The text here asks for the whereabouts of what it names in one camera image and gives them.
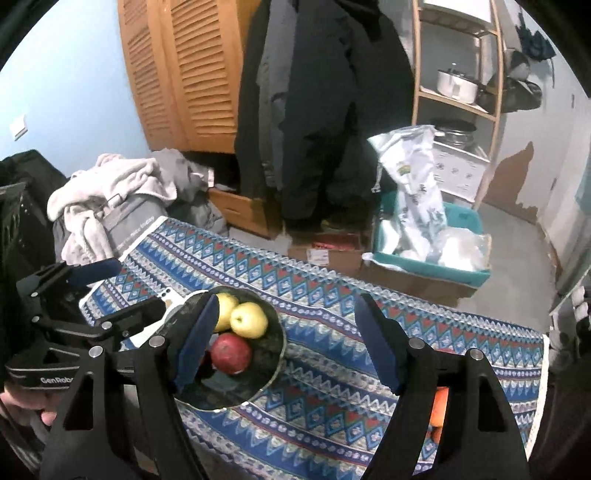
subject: teal plastic bin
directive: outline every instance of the teal plastic bin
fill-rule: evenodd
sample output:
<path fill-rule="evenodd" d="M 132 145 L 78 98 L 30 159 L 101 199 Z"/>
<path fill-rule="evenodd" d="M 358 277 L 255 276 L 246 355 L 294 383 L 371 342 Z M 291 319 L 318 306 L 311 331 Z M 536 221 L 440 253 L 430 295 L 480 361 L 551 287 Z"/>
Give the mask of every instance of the teal plastic bin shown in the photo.
<path fill-rule="evenodd" d="M 396 205 L 396 192 L 389 192 L 382 195 L 382 211 L 393 214 Z M 469 208 L 454 205 L 452 203 L 443 203 L 445 213 L 447 216 L 448 226 L 457 228 L 467 228 L 468 230 L 482 235 L 482 222 L 478 212 Z M 378 225 L 378 231 L 374 240 L 374 260 L 381 264 L 396 265 L 404 271 L 420 275 L 421 277 L 438 278 L 440 280 L 448 280 L 455 283 L 462 283 L 474 288 L 481 287 L 484 282 L 491 276 L 490 270 L 483 270 L 479 272 L 467 272 L 465 270 L 457 270 L 456 268 L 442 267 L 441 265 L 421 262 L 418 260 L 410 260 L 402 258 L 399 255 L 388 255 L 379 253 L 384 245 L 384 233 Z"/>

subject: dark metal bowl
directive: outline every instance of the dark metal bowl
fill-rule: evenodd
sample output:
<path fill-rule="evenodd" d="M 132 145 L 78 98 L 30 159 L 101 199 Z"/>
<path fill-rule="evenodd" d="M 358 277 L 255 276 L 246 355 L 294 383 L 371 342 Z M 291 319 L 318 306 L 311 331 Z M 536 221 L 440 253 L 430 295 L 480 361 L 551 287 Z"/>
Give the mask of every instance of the dark metal bowl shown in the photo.
<path fill-rule="evenodd" d="M 433 126 L 443 133 L 436 141 L 462 150 L 474 143 L 474 132 L 476 125 L 471 122 L 452 118 L 434 118 L 431 120 Z"/>
<path fill-rule="evenodd" d="M 281 361 L 285 354 L 287 339 L 279 315 L 273 306 L 250 290 L 232 287 L 215 287 L 212 293 L 228 292 L 240 303 L 252 301 L 258 303 L 269 321 L 265 335 L 257 339 L 245 340 L 252 348 L 252 361 L 244 372 L 226 375 L 216 370 L 213 375 L 200 377 L 185 387 L 177 400 L 198 410 L 214 411 L 237 407 L 253 400 L 262 390 L 268 388 L 281 370 Z"/>

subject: red apple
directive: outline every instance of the red apple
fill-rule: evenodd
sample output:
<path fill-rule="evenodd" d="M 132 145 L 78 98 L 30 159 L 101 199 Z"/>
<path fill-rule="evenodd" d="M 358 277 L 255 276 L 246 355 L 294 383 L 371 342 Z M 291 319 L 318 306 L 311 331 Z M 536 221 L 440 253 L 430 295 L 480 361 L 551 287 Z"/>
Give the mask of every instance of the red apple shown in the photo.
<path fill-rule="evenodd" d="M 213 366 L 228 375 L 244 372 L 251 363 L 251 346 L 234 333 L 221 334 L 210 350 Z"/>

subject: wooden wardrobe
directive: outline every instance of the wooden wardrobe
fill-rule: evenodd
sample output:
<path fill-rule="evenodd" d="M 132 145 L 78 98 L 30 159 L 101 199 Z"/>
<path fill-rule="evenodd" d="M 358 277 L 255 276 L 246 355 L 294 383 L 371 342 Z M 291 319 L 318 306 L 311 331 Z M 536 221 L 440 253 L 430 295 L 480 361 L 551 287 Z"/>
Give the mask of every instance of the wooden wardrobe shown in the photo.
<path fill-rule="evenodd" d="M 150 149 L 234 153 L 243 53 L 259 2 L 119 0 L 129 83 Z M 276 233 L 278 213 L 263 199 L 210 194 L 229 223 Z"/>

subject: light switch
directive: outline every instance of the light switch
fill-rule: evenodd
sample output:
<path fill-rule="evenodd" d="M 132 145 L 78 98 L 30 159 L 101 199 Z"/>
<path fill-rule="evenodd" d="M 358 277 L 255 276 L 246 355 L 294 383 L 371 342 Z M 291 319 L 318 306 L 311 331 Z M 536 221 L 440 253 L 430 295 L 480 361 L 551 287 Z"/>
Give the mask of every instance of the light switch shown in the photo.
<path fill-rule="evenodd" d="M 24 115 L 18 116 L 15 121 L 10 124 L 10 133 L 15 141 L 27 133 L 27 125 L 25 124 Z"/>

